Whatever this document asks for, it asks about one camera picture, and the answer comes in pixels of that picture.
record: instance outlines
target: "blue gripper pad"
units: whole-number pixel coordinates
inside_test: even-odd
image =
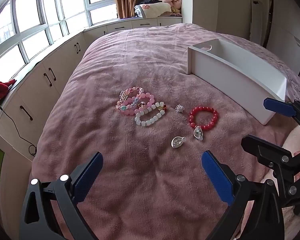
[[[272,98],[266,98],[263,101],[263,106],[269,111],[276,112],[287,117],[293,117],[297,114],[297,112],[293,109],[293,106]]]
[[[234,200],[233,188],[230,180],[222,171],[218,163],[213,159],[209,152],[205,151],[202,154],[202,167],[211,180],[216,189],[220,199],[227,202],[230,206]]]
[[[99,175],[103,166],[103,157],[101,153],[96,154],[88,164],[80,166],[86,166],[81,172],[81,175],[77,178],[73,184],[73,198],[74,203],[84,201],[92,184]]]

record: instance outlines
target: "white cabinet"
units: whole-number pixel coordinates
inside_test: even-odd
[[[80,33],[42,62],[50,82],[60,95],[86,49],[84,36]]]
[[[296,75],[300,71],[300,46],[295,37],[272,23],[267,49],[279,57]]]
[[[146,27],[155,27],[157,26],[157,19],[140,19],[131,21],[132,28],[146,28]]]
[[[59,94],[51,81],[43,64],[40,63],[17,91],[17,94],[34,115],[33,119],[38,119],[43,125],[45,125],[51,110],[59,99]]]
[[[107,34],[107,27],[101,26],[93,29],[86,30],[83,33],[87,47],[89,47],[96,39]]]
[[[14,120],[20,136],[37,146],[44,125],[20,96],[18,94],[13,95],[6,108],[3,109]],[[0,118],[0,135],[22,155],[33,159],[29,154],[30,144],[19,137],[12,120],[5,113],[2,113]],[[34,153],[34,150],[34,147],[30,147],[31,153]]]
[[[182,18],[173,18],[173,17],[166,17],[166,18],[158,18],[158,26],[169,26],[177,23],[182,23]]]
[[[124,21],[124,22],[113,23],[113,24],[107,25],[108,33],[113,33],[113,32],[122,31],[122,30],[130,30],[130,29],[132,29],[131,21]]]

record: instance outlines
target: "silver pendant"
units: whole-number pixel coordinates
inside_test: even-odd
[[[185,137],[177,136],[177,137],[175,137],[175,138],[172,139],[172,141],[171,141],[171,146],[172,146],[172,148],[178,148],[178,147],[180,147],[180,146],[183,144],[183,142],[185,142],[185,141],[186,141],[186,138],[185,138]]]
[[[203,140],[203,133],[200,126],[197,126],[193,132],[194,137],[196,137],[199,141]]]

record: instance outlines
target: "pink blanket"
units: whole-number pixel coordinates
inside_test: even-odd
[[[185,74],[187,46],[215,38],[232,41],[280,69],[289,80],[287,95],[300,98],[300,79],[272,53],[192,24],[105,35],[88,48],[70,77],[43,129],[32,176],[55,180],[101,152],[103,169],[78,205],[99,239],[205,239],[226,204],[201,167],[202,152],[209,149],[236,174],[260,181],[267,169],[242,150],[242,137],[253,134],[282,145],[296,126],[292,118],[277,114],[263,126],[222,92]],[[164,101],[167,113],[149,127],[117,113],[120,91],[131,86]],[[183,114],[175,112],[178,104],[185,106]],[[199,105],[220,113],[203,141],[193,137],[188,125],[190,110]],[[208,113],[197,116],[202,123],[210,118]],[[187,138],[177,149],[170,145],[175,136]],[[71,238],[59,212],[57,219]]]

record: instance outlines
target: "window frame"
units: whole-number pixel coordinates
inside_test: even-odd
[[[98,23],[92,24],[90,11],[92,11],[94,9],[97,9],[97,8],[107,6],[107,5],[115,4],[115,0],[102,0],[102,1],[92,3],[92,4],[90,3],[90,0],[83,0],[83,2],[84,2],[84,11],[82,11],[80,13],[77,13],[77,14],[69,17],[69,18],[65,18],[64,13],[63,13],[61,0],[55,0],[55,5],[56,5],[56,10],[57,10],[57,15],[58,15],[58,20],[59,21],[56,22],[56,23],[48,25],[43,0],[36,0],[40,24],[38,24],[36,26],[33,26],[33,27],[23,31],[23,32],[20,32],[19,31],[19,26],[18,26],[17,14],[16,14],[16,0],[6,0],[5,4],[0,9],[0,13],[3,10],[3,8],[5,7],[5,5],[8,4],[9,1],[10,1],[10,13],[11,13],[12,30],[14,32],[14,35],[0,44],[0,58],[3,55],[5,55],[14,46],[18,45],[21,56],[23,57],[23,60],[25,62],[23,67],[25,65],[27,65],[28,63],[30,63],[30,60],[31,60],[31,59],[28,58],[28,56],[26,54],[26,51],[25,51],[25,48],[23,46],[22,42],[24,40],[26,40],[26,39],[30,38],[31,36],[37,34],[38,32],[41,32],[41,31],[44,30],[46,35],[47,35],[49,46],[50,46],[54,43],[53,38],[52,38],[51,33],[50,33],[50,29],[49,29],[50,26],[60,24],[62,36],[67,36],[67,35],[69,35],[69,30],[68,30],[68,27],[67,27],[67,24],[66,24],[66,20],[70,19],[71,17],[77,16],[78,14],[85,13],[85,16],[86,16],[87,22],[88,22],[87,27],[91,27],[91,26],[93,26],[95,24],[98,24]],[[20,68],[15,73],[15,75],[13,77],[15,77],[22,68]]]

